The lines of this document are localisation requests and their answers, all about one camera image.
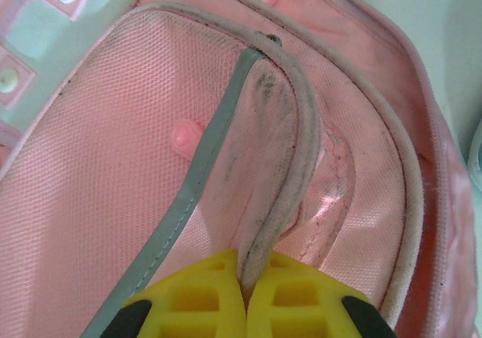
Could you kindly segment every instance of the zipper track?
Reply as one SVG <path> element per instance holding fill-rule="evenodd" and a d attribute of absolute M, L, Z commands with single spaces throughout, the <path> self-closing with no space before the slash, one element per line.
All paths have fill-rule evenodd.
<path fill-rule="evenodd" d="M 366 17 L 370 17 L 370 20 L 378 24 L 386 33 L 379 33 L 380 37 L 386 37 L 391 34 L 398 42 L 400 47 L 403 48 L 408 55 L 410 61 L 415 67 L 416 76 L 418 77 L 420 86 L 422 87 L 423 96 L 426 102 L 427 113 L 429 116 L 429 126 L 432 130 L 432 143 L 434 147 L 435 165 L 437 169 L 437 183 L 440 187 L 438 193 L 440 194 L 437 201 L 438 207 L 438 220 L 437 220 L 437 234 L 436 234 L 436 246 L 435 246 L 435 262 L 434 262 L 434 275 L 432 277 L 432 287 L 440 287 L 444 281 L 444 271 L 447 257 L 443 253 L 447 248 L 447 221 L 449 215 L 448 209 L 448 188 L 449 181 L 447 177 L 447 162 L 444 159 L 444 151 L 442 145 L 441 134 L 439 133 L 439 116 L 436 115 L 436 108 L 438 107 L 435 101 L 432 88 L 430 86 L 429 77 L 422 59 L 418 54 L 415 46 L 411 40 L 396 26 L 388 17 L 382 15 L 379 11 L 376 11 L 370 5 L 363 0 L 342 0 L 342 2 L 349 3 L 354 8 L 351 8 L 353 13 L 357 13 L 357 17 L 361 17 L 366 20 Z M 390 38 L 387 42 L 392 43 L 393 39 Z M 442 289 L 432 289 L 430 293 L 428 321 L 425 327 L 424 336 L 435 336 L 437 333 L 437 322 L 440 320 L 441 314 L 441 302 L 442 302 Z"/>

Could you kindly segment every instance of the pink mesh fabric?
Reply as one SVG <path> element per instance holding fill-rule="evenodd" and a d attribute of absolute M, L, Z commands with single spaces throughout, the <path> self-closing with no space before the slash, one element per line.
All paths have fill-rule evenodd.
<path fill-rule="evenodd" d="M 2 336 L 80 335 L 185 176 L 173 122 L 206 126 L 241 49 L 145 14 L 84 61 L 0 184 Z"/>

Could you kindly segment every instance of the pink nylon fabric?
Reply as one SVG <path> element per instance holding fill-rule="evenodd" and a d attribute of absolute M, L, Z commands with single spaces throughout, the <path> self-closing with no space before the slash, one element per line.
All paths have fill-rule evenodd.
<path fill-rule="evenodd" d="M 299 45 L 280 27 L 273 28 L 297 59 L 316 66 L 308 78 L 327 120 L 322 135 L 326 156 L 316 167 L 300 218 L 294 216 L 296 223 L 286 227 L 278 250 L 322 267 L 381 304 L 404 230 L 406 166 L 401 165 L 388 121 L 367 96 L 328 59 Z M 174 122 L 188 118 L 206 126 L 241 48 L 202 23 L 146 11 L 114 28 L 70 77 L 0 184 L 0 239 L 5 242 L 1 249 L 6 249 L 0 254 L 0 292 L 17 307 L 0 314 L 7 336 L 81 332 L 163 216 L 185 175 L 188 161 L 169 143 Z M 259 83 L 245 85 L 246 112 L 241 103 L 232 143 L 225 145 L 226 159 L 217 162 L 211 185 L 159 274 L 217 249 L 249 249 L 246 244 L 257 231 L 256 213 L 265 216 L 267 202 L 276 198 L 273 182 L 283 183 L 282 171 L 291 167 L 289 151 L 295 141 L 289 137 L 296 131 L 293 123 L 283 124 L 290 121 L 287 111 L 297 114 L 289 104 L 280 106 L 284 96 L 300 96 L 281 83 L 283 77 L 275 70 L 260 63 L 259 71 L 253 71 Z M 249 92 L 257 84 L 263 98 Z M 252 105 L 264 100 L 272 100 L 279 112 L 272 107 L 260 116 L 253 114 L 257 109 Z M 272 137 L 280 133 L 282 139 Z M 241 156 L 240 149 L 254 155 L 233 161 L 233 154 Z M 261 156 L 266 162 L 253 163 Z M 253 179 L 247 178 L 248 168 L 253 168 Z M 356 184 L 354 171 L 363 172 Z M 367 230 L 366 224 L 380 228 Z M 357 251 L 358 259 L 338 261 L 350 251 Z M 182 252 L 187 252 L 184 258 L 176 259 Z M 69 297 L 71 309 L 52 297 Z"/>
<path fill-rule="evenodd" d="M 364 291 L 378 306 L 388 304 L 407 229 L 406 166 L 393 131 L 373 103 L 326 58 L 239 2 L 141 3 L 155 1 L 193 5 L 282 38 L 313 86 L 325 129 L 307 195 L 276 250 Z M 435 102 L 425 100 L 416 66 L 396 37 L 360 23 L 340 0 L 277 0 L 274 7 L 347 56 L 389 101 L 416 149 L 426 214 L 398 336 L 432 336 L 435 329 L 440 337 L 471 336 L 477 284 L 470 185 L 440 113 L 434 113 L 439 123 L 429 123 Z M 188 161 L 169 144 L 175 121 L 189 118 L 206 126 L 246 47 L 195 22 L 156 16 L 129 18 L 99 43 L 0 181 L 0 240 L 5 242 L 0 249 L 6 249 L 0 251 L 0 294 L 17 307 L 0 307 L 2 336 L 81 332 L 185 175 Z M 289 83 L 275 65 L 263 61 L 253 68 L 206 192 L 151 283 L 250 241 L 257 221 L 244 215 L 247 206 L 263 215 L 265 202 L 276 195 L 270 189 L 278 186 L 271 184 L 276 173 L 256 161 L 264 158 L 268 167 L 286 168 L 291 155 L 279 152 L 293 142 L 289 132 L 296 126 L 286 114 L 292 102 L 268 99 L 263 108 L 256 103 L 267 91 L 296 100 L 296 91 L 287 90 Z M 281 112 L 291 117 L 282 120 Z M 268 138 L 276 131 L 286 135 Z M 434 137 L 434 131 L 440 135 Z M 437 155 L 440 147 L 445 161 Z M 234 159 L 240 149 L 244 154 Z M 0 166 L 6 151 L 0 146 Z M 266 188 L 253 194 L 260 187 Z M 450 210 L 447 221 L 440 220 L 446 216 L 440 201 Z M 445 229 L 447 245 L 437 245 Z M 440 264 L 441 283 L 434 286 Z M 439 306 L 437 294 L 442 294 Z M 64 309 L 60 296 L 69 297 L 74 308 Z M 440 311 L 435 322 L 429 320 L 431 309 Z"/>
<path fill-rule="evenodd" d="M 283 32 L 278 26 L 269 21 L 267 22 L 266 19 L 249 11 L 248 8 L 242 9 L 240 5 L 234 4 L 232 0 L 141 0 L 140 4 L 155 1 L 176 1 L 194 5 L 202 10 L 229 17 L 253 29 L 275 33 L 282 38 L 283 47 L 295 56 L 302 65 L 319 64 L 319 58 L 316 53 L 297 43 L 291 35 Z M 223 11 L 219 11 L 216 7 L 220 3 L 226 5 Z M 298 8 L 295 8 L 294 4 L 286 5 L 285 8 L 286 10 L 291 10 L 292 13 L 298 11 Z M 359 37 L 360 41 L 357 42 L 361 42 L 361 45 L 366 44 L 367 47 L 371 47 L 372 42 L 368 39 L 364 40 L 363 37 L 364 36 L 361 35 Z M 337 130 L 342 131 L 343 138 L 348 141 L 348 145 L 351 148 L 351 153 L 356 153 L 356 156 L 354 156 L 355 163 L 357 164 L 355 170 L 364 171 L 366 178 L 358 180 L 357 191 L 355 192 L 356 198 L 354 198 L 352 205 L 350 205 L 349 199 L 347 199 L 349 203 L 346 203 L 346 200 L 342 199 L 339 204 L 334 204 L 333 206 L 332 203 L 337 201 L 337 195 L 340 193 L 343 195 L 341 191 L 344 189 L 349 190 L 349 187 L 336 184 L 335 187 L 340 189 L 340 191 L 336 191 L 333 190 L 333 186 L 323 184 L 322 180 L 319 180 L 323 179 L 324 174 L 320 171 L 323 167 L 319 166 L 319 171 L 315 173 L 313 177 L 313 184 L 310 186 L 307 199 L 304 202 L 308 206 L 316 204 L 317 202 L 318 206 L 314 211 L 318 213 L 313 213 L 312 210 L 310 217 L 313 219 L 306 224 L 301 224 L 290 236 L 282 239 L 277 249 L 283 253 L 290 254 L 292 257 L 304 263 L 321 267 L 324 272 L 332 274 L 332 276 L 342 282 L 364 291 L 376 305 L 380 305 L 392 276 L 401 231 L 403 230 L 403 221 L 390 217 L 401 217 L 403 215 L 404 199 L 402 196 L 396 197 L 396 191 L 403 190 L 404 188 L 402 187 L 403 184 L 401 184 L 401 177 L 393 178 L 387 175 L 388 172 L 394 172 L 400 169 L 399 166 L 386 165 L 386 167 L 384 167 L 383 163 L 374 163 L 374 161 L 378 161 L 380 156 L 386 156 L 387 151 L 391 151 L 390 154 L 393 154 L 393 156 L 395 156 L 397 152 L 394 145 L 386 145 L 391 138 L 387 136 L 388 139 L 385 139 L 385 136 L 380 135 L 380 132 L 383 131 L 383 122 L 377 112 L 373 110 L 372 113 L 368 112 L 371 109 L 371 104 L 366 99 L 359 100 L 351 97 L 355 96 L 357 94 L 356 91 L 358 91 L 354 84 L 346 81 L 346 78 L 342 77 L 342 74 L 337 77 L 333 75 L 328 76 L 323 69 L 305 69 L 305 72 L 311 80 L 318 96 L 334 97 L 327 99 L 319 98 L 319 107 L 323 120 L 326 122 L 336 121 Z M 349 174 L 349 171 L 341 170 L 341 172 L 335 172 L 335 175 Z M 373 193 L 371 193 L 372 197 L 368 201 L 363 193 L 367 190 L 373 191 Z M 324 196 L 322 197 L 324 203 L 319 205 L 321 196 Z M 324 213 L 324 210 L 328 206 L 333 208 L 333 215 Z M 340 219 L 340 216 L 346 214 L 347 209 L 352 209 L 353 213 L 351 217 L 346 219 L 342 227 L 343 234 L 337 237 L 337 241 L 333 249 L 331 249 L 331 254 L 327 255 L 325 248 L 330 246 L 329 238 L 336 236 L 337 229 L 340 228 L 337 227 L 338 219 Z M 186 232 L 198 231 L 197 228 L 189 228 L 189 224 L 195 224 L 195 221 L 197 221 L 197 219 L 192 219 L 192 221 L 188 223 Z M 317 228 L 320 225 L 325 227 L 321 232 Z M 380 226 L 380 228 L 368 230 L 366 229 L 367 226 Z M 166 261 L 154 277 L 154 281 L 184 266 L 182 262 L 185 261 L 186 265 L 192 262 L 191 259 L 187 258 L 187 260 L 174 258 L 177 248 L 185 251 L 185 248 L 182 247 L 183 245 L 192 246 L 192 239 L 201 239 L 202 241 L 202 238 L 197 238 L 197 236 L 182 235 L 180 237 L 171 253 L 173 256 L 172 259 L 175 260 L 176 263 L 170 264 Z M 194 250 L 195 249 L 191 247 L 189 251 L 192 251 L 192 254 L 197 256 Z M 353 258 L 352 251 L 357 251 L 355 258 Z M 374 251 L 385 252 L 380 255 L 378 253 L 375 254 Z"/>
<path fill-rule="evenodd" d="M 142 0 L 142 3 L 152 2 L 156 0 Z M 231 11 L 220 11 L 215 4 L 225 3 L 224 0 L 173 0 L 197 5 L 202 9 L 212 11 L 213 13 L 225 15 L 236 21 L 250 25 L 253 24 L 253 16 L 247 17 L 243 13 L 234 13 Z M 363 5 L 359 0 L 350 0 L 360 11 L 368 11 L 373 13 L 370 8 Z M 455 269 L 448 269 L 442 279 L 448 282 L 464 282 L 467 288 L 466 294 L 456 295 L 447 293 L 447 295 L 458 298 L 458 303 L 447 298 L 443 299 L 443 306 L 438 306 L 436 300 L 431 300 L 431 297 L 436 297 L 440 294 L 440 286 L 443 284 L 444 289 L 451 291 L 451 289 L 458 286 L 458 284 L 440 284 L 432 285 L 434 275 L 434 262 L 437 259 L 443 259 L 442 256 L 446 247 L 443 245 L 444 228 L 446 224 L 444 221 L 436 223 L 438 217 L 442 215 L 439 202 L 443 201 L 444 194 L 447 190 L 438 192 L 434 190 L 434 186 L 438 186 L 443 176 L 447 176 L 449 171 L 459 171 L 458 176 L 460 181 L 467 185 L 467 177 L 464 173 L 465 168 L 462 165 L 459 157 L 451 159 L 448 166 L 437 163 L 437 159 L 441 159 L 443 153 L 435 155 L 437 144 L 444 144 L 454 149 L 453 140 L 448 132 L 442 133 L 440 136 L 435 136 L 439 133 L 438 129 L 445 125 L 443 117 L 438 111 L 435 101 L 426 101 L 423 95 L 424 87 L 420 84 L 420 76 L 423 82 L 426 82 L 426 76 L 419 65 L 413 65 L 410 60 L 406 38 L 392 25 L 383 20 L 381 27 L 372 26 L 371 20 L 366 20 L 366 14 L 361 18 L 359 14 L 352 12 L 350 8 L 343 9 L 345 1 L 338 0 L 278 0 L 275 8 L 283 13 L 289 15 L 291 18 L 306 26 L 310 31 L 315 32 L 320 37 L 324 38 L 343 54 L 349 57 L 350 61 L 355 63 L 371 81 L 380 89 L 383 95 L 390 101 L 392 107 L 397 112 L 397 115 L 402 119 L 405 128 L 408 130 L 410 137 L 415 145 L 416 151 L 419 155 L 419 163 L 423 171 L 425 188 L 426 188 L 426 228 L 424 229 L 424 241 L 420 251 L 419 268 L 416 271 L 415 282 L 412 284 L 407 299 L 408 304 L 404 308 L 401 317 L 401 322 L 398 326 L 398 332 L 401 336 L 423 336 L 424 334 L 432 334 L 434 329 L 438 329 L 439 336 L 451 337 L 454 331 L 458 331 L 459 336 L 469 336 L 474 330 L 473 320 L 475 314 L 475 297 L 476 297 L 476 278 L 474 265 L 474 233 L 473 233 L 473 211 L 471 209 L 469 193 L 466 189 L 457 190 L 453 179 L 446 185 L 441 185 L 442 189 L 450 189 L 454 201 L 466 201 L 466 207 L 463 211 L 452 210 L 448 213 L 448 221 L 453 221 L 456 226 L 460 227 L 460 233 L 468 234 L 466 239 L 457 239 L 457 243 L 453 249 L 458 249 L 460 256 L 465 257 L 462 261 L 467 263 L 458 264 L 460 271 Z M 429 124 L 429 114 L 435 111 L 435 121 L 432 125 Z M 439 228 L 434 230 L 434 224 L 439 224 Z M 436 251 L 436 244 L 442 251 Z M 457 254 L 449 254 L 447 265 Z M 439 320 L 451 321 L 450 325 L 455 330 L 444 330 L 446 323 L 441 324 L 437 328 L 438 323 L 432 324 L 429 327 L 428 313 L 433 309 L 434 314 L 437 310 L 441 312 L 449 312 L 453 309 L 458 309 L 460 315 L 446 314 L 446 318 Z M 468 327 L 457 320 L 457 316 L 467 315 L 465 321 L 471 322 Z"/>

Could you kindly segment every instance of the pink zipper pull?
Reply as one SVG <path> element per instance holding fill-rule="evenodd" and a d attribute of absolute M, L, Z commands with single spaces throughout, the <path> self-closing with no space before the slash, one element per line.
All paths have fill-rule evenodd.
<path fill-rule="evenodd" d="M 192 120 L 177 120 L 171 132 L 172 149 L 191 161 L 203 135 L 203 130 Z"/>

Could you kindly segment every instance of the pink bag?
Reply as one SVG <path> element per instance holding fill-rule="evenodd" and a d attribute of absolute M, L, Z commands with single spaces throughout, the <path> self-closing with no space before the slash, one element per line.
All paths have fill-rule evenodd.
<path fill-rule="evenodd" d="M 139 0 L 0 179 L 0 336 L 99 336 L 226 248 L 246 299 L 274 248 L 400 338 L 477 336 L 467 172 L 412 44 L 359 0 Z"/>

